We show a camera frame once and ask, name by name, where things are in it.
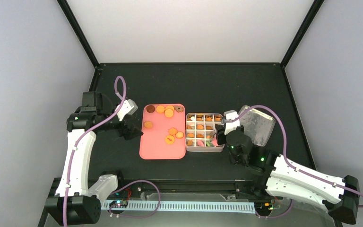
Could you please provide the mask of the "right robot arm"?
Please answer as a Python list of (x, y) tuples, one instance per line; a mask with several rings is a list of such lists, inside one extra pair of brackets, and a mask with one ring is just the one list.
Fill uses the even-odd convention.
[(342, 223), (357, 223), (357, 178), (326, 175), (271, 149), (254, 145), (242, 126), (228, 133), (223, 125), (217, 124), (215, 129), (216, 141), (228, 149), (231, 163), (242, 165), (258, 176), (250, 185), (254, 197), (289, 198), (318, 207)]

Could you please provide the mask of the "silver metal tongs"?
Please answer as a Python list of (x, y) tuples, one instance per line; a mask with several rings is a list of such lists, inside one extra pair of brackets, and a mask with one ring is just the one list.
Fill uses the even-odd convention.
[(207, 147), (214, 147), (214, 148), (221, 147), (221, 145), (218, 143), (218, 140), (217, 140), (216, 128), (213, 128), (211, 130), (207, 130), (205, 132), (205, 139), (206, 139), (206, 146)]

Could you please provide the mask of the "silver tin lid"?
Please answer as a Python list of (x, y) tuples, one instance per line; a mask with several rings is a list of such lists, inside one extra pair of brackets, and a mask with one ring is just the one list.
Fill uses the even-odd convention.
[(248, 105), (244, 105), (238, 112), (239, 115), (242, 115), (240, 124), (244, 127), (244, 134), (251, 138), (253, 144), (264, 147), (273, 132), (276, 120), (255, 108), (243, 114), (248, 108)]

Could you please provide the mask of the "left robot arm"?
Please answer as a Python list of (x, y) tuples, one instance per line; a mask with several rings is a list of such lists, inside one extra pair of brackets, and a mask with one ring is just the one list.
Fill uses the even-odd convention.
[(112, 113), (104, 113), (101, 93), (83, 93), (82, 105), (67, 119), (68, 148), (59, 186), (45, 202), (45, 209), (59, 225), (68, 227), (98, 222), (102, 205), (118, 188), (122, 175), (120, 171), (108, 172), (88, 186), (90, 158), (97, 133), (116, 130), (125, 140), (142, 136), (142, 131), (130, 122), (137, 109), (132, 99), (122, 96)]

